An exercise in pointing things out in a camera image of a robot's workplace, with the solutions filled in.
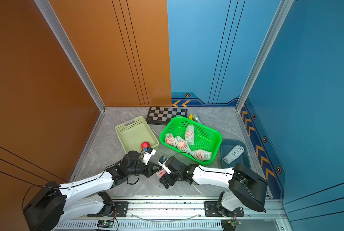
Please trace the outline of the aluminium front rail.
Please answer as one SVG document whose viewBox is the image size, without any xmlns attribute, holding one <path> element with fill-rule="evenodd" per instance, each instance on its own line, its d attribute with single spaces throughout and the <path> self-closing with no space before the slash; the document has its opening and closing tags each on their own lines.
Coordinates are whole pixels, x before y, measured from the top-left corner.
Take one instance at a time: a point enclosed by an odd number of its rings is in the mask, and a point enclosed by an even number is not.
<svg viewBox="0 0 344 231">
<path fill-rule="evenodd" d="M 291 225 L 279 200 L 266 200 L 266 212 L 243 208 L 244 217 L 207 217 L 205 201 L 216 197 L 120 197 L 129 202 L 126 217 L 81 217 L 58 224 L 56 231 L 98 231 L 98 220 L 114 220 L 110 231 L 222 231 L 221 219 L 242 222 L 236 231 L 290 231 Z"/>
</svg>

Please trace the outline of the bare red apple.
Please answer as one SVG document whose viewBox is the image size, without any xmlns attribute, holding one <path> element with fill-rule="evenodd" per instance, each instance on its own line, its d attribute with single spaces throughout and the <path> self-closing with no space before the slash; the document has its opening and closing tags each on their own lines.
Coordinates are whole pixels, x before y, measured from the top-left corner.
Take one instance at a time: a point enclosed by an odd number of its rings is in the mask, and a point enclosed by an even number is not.
<svg viewBox="0 0 344 231">
<path fill-rule="evenodd" d="M 140 147 L 142 148 L 142 150 L 147 150 L 150 147 L 150 143 L 149 142 L 143 142 Z"/>
</svg>

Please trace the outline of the aluminium corner post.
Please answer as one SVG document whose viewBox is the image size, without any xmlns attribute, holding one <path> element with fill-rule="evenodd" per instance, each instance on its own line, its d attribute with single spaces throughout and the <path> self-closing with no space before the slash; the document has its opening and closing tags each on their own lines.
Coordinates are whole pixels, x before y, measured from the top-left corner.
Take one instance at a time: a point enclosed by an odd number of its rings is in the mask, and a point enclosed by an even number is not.
<svg viewBox="0 0 344 231">
<path fill-rule="evenodd" d="M 41 14 L 45 18 L 50 29 L 54 33 L 56 39 L 60 43 L 63 51 L 66 53 L 68 59 L 70 60 L 72 66 L 76 70 L 78 76 L 82 80 L 86 89 L 88 90 L 90 96 L 94 100 L 100 112 L 104 112 L 106 106 L 102 101 L 100 94 L 98 93 L 95 85 L 93 84 L 88 72 L 86 71 L 79 55 L 77 54 L 74 46 L 72 45 L 67 33 L 65 32 L 62 24 L 60 23 L 54 9 L 47 0 L 35 0 L 34 1 L 40 10 Z"/>
<path fill-rule="evenodd" d="M 269 29 L 266 33 L 266 36 L 263 40 L 259 53 L 255 59 L 253 67 L 248 75 L 248 78 L 245 82 L 243 90 L 240 94 L 238 102 L 236 104 L 236 112 L 241 112 L 242 107 L 244 106 L 245 101 L 247 100 L 252 87 L 261 71 L 261 68 L 280 32 L 280 29 L 290 11 L 294 0 L 281 0 L 279 6 L 276 10 L 275 16 L 269 26 Z"/>
</svg>

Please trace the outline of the dark teal plastic tray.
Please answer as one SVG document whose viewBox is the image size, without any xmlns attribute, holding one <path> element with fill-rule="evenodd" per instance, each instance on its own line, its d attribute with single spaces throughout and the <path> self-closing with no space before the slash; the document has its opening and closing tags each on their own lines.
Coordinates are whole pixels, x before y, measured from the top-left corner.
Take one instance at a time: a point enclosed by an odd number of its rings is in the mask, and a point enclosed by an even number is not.
<svg viewBox="0 0 344 231">
<path fill-rule="evenodd" d="M 224 139 L 220 151 L 223 168 L 235 167 L 236 164 L 243 164 L 250 168 L 248 150 L 244 142 Z"/>
</svg>

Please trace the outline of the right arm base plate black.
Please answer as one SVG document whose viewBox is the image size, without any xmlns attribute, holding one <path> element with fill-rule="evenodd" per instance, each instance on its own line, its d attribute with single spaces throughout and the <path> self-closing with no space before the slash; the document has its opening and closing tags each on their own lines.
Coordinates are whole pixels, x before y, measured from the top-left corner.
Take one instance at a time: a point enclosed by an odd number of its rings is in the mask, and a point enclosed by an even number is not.
<svg viewBox="0 0 344 231">
<path fill-rule="evenodd" d="M 222 201 L 225 192 L 221 192 L 218 201 L 205 201 L 204 211 L 207 217 L 244 217 L 243 207 L 236 208 L 235 210 L 228 210 L 223 207 Z"/>
</svg>

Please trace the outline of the white foam net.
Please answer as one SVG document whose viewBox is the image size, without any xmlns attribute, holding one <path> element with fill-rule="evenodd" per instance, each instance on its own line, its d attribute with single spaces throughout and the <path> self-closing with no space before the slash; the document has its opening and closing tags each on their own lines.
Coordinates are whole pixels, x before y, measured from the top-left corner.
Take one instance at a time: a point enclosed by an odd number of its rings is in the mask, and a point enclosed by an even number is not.
<svg viewBox="0 0 344 231">
<path fill-rule="evenodd" d="M 224 162 L 226 164 L 231 164 L 233 161 L 238 159 L 243 153 L 245 149 L 241 145 L 236 145 L 224 158 Z"/>
</svg>

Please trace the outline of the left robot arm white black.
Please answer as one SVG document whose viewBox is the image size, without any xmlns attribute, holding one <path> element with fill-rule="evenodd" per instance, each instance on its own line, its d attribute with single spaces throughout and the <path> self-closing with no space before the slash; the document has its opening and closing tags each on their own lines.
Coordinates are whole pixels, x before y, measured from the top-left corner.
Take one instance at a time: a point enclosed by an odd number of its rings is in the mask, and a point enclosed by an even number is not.
<svg viewBox="0 0 344 231">
<path fill-rule="evenodd" d="M 22 208 L 29 230 L 50 231 L 69 219 L 85 215 L 111 215 L 114 203 L 107 190 L 128 183 L 130 176 L 150 177 L 161 169 L 150 161 L 155 149 L 130 151 L 100 174 L 76 182 L 49 182 Z"/>
</svg>

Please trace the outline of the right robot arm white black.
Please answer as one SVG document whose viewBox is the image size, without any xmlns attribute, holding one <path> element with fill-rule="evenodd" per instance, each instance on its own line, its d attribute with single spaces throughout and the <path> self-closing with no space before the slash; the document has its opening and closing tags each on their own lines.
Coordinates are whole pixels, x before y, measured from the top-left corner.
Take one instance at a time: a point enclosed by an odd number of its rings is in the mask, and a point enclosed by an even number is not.
<svg viewBox="0 0 344 231">
<path fill-rule="evenodd" d="M 243 164 L 230 168 L 211 168 L 198 164 L 186 165 L 175 157 L 159 159 L 159 181 L 165 188 L 177 181 L 225 188 L 213 205 L 205 206 L 206 216 L 242 217 L 243 208 L 266 212 L 268 182 Z"/>
</svg>

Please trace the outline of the small right circuit board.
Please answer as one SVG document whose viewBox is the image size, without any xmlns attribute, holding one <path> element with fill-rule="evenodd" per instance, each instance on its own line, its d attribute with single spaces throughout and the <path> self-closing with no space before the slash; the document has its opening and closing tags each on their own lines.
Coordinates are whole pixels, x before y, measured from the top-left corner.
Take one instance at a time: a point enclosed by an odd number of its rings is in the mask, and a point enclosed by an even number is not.
<svg viewBox="0 0 344 231">
<path fill-rule="evenodd" d="M 221 227 L 223 231 L 235 231 L 242 222 L 238 219 L 221 219 Z"/>
</svg>

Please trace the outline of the bright green plastic basket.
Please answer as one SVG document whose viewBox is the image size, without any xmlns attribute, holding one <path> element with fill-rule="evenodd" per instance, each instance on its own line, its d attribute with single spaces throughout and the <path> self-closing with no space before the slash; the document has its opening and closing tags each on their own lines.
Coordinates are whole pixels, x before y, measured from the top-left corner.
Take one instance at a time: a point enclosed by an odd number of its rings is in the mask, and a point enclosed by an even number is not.
<svg viewBox="0 0 344 231">
<path fill-rule="evenodd" d="M 174 137 L 185 137 L 186 128 L 192 125 L 194 127 L 194 144 L 190 146 L 191 150 L 205 150 L 211 153 L 211 157 L 208 160 L 198 160 L 201 165 L 212 164 L 217 156 L 220 146 L 223 141 L 223 137 L 220 132 L 202 125 L 198 122 L 190 120 L 186 117 L 177 116 L 173 118 L 159 136 L 159 141 L 166 147 L 179 152 L 178 148 L 168 145 L 165 142 L 166 135 L 171 133 Z"/>
</svg>

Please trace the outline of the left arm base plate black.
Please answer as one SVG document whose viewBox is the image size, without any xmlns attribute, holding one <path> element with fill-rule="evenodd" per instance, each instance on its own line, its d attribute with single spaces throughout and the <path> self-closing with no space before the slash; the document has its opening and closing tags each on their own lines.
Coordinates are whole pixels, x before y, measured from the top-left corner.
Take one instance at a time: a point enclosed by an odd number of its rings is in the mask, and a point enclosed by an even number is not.
<svg viewBox="0 0 344 231">
<path fill-rule="evenodd" d="M 98 213 L 88 214 L 88 217 L 126 217 L 129 202 L 127 201 L 118 201 L 115 202 L 106 192 L 99 192 L 97 194 L 103 200 L 104 206 Z"/>
</svg>

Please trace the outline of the grey cylinder yellow tip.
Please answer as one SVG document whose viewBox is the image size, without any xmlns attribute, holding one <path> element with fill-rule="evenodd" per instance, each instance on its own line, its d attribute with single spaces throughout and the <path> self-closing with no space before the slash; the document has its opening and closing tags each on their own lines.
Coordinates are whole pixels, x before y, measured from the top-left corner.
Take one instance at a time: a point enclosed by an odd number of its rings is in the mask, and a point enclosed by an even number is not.
<svg viewBox="0 0 344 231">
<path fill-rule="evenodd" d="M 200 123 L 200 124 L 203 124 L 202 121 L 201 121 L 201 119 L 200 119 L 200 117 L 199 117 L 198 115 L 196 115 L 196 114 L 190 114 L 190 115 L 189 115 L 189 119 L 190 119 L 190 120 L 193 120 L 193 121 L 195 121 L 195 122 L 198 122 L 198 123 Z"/>
</svg>

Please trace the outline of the black white checkerboard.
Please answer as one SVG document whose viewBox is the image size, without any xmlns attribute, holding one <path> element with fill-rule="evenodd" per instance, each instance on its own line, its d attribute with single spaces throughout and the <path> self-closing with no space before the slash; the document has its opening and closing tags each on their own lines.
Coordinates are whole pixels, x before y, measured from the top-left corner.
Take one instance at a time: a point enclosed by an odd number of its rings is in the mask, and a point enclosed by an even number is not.
<svg viewBox="0 0 344 231">
<path fill-rule="evenodd" d="M 178 107 L 150 107 L 146 122 L 152 125 L 167 125 L 177 116 L 187 117 L 187 109 Z"/>
</svg>

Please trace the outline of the left aluminium corner post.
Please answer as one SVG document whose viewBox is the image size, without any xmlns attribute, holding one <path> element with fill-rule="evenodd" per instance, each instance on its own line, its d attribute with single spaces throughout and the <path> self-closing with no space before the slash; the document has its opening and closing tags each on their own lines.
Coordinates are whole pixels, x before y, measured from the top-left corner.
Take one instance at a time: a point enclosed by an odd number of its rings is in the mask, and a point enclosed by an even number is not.
<svg viewBox="0 0 344 231">
<path fill-rule="evenodd" d="M 62 24 L 60 23 L 54 9 L 47 0 L 35 0 L 34 1 L 40 10 L 41 14 L 45 18 L 50 29 L 54 33 L 56 39 L 60 43 L 63 51 L 66 53 L 68 59 L 70 60 L 72 66 L 76 70 L 78 76 L 82 80 L 86 89 L 88 90 L 90 96 L 94 100 L 100 112 L 104 112 L 106 106 L 102 101 L 100 94 L 98 93 L 95 85 L 93 84 L 88 72 L 86 71 L 79 55 L 77 54 L 74 46 L 72 45 L 67 33 L 65 32 Z"/>
</svg>

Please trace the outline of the pale green plastic basket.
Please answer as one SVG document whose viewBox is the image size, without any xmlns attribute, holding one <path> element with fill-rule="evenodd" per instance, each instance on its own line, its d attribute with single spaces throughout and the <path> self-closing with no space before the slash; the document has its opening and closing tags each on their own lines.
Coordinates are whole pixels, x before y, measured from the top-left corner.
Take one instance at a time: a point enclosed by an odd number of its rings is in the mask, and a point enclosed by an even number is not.
<svg viewBox="0 0 344 231">
<path fill-rule="evenodd" d="M 141 152 L 141 144 L 148 142 L 150 147 L 158 150 L 159 141 L 143 116 L 138 116 L 115 127 L 124 152 Z"/>
</svg>

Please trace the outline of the green circuit board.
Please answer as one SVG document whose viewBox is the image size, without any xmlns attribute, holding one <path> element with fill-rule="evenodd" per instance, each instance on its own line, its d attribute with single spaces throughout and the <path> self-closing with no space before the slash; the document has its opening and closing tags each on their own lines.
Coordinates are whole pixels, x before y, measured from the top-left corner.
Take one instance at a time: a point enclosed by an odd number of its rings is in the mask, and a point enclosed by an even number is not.
<svg viewBox="0 0 344 231">
<path fill-rule="evenodd" d="M 98 231 L 109 231 L 114 228 L 114 220 L 98 220 L 96 230 Z"/>
</svg>

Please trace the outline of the right aluminium corner post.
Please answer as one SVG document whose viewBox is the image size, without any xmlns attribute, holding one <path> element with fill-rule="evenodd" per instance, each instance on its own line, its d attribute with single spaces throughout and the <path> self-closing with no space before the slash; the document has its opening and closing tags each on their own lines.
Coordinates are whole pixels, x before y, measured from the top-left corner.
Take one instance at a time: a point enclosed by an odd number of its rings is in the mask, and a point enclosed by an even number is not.
<svg viewBox="0 0 344 231">
<path fill-rule="evenodd" d="M 275 16 L 269 26 L 269 29 L 266 33 L 266 36 L 263 40 L 259 53 L 255 59 L 253 67 L 248 75 L 248 78 L 245 82 L 243 90 L 240 94 L 238 102 L 236 104 L 236 112 L 241 112 L 242 107 L 244 106 L 245 101 L 247 100 L 252 87 L 261 71 L 261 68 L 280 32 L 280 29 L 290 11 L 294 0 L 281 0 L 279 6 L 276 10 Z"/>
</svg>

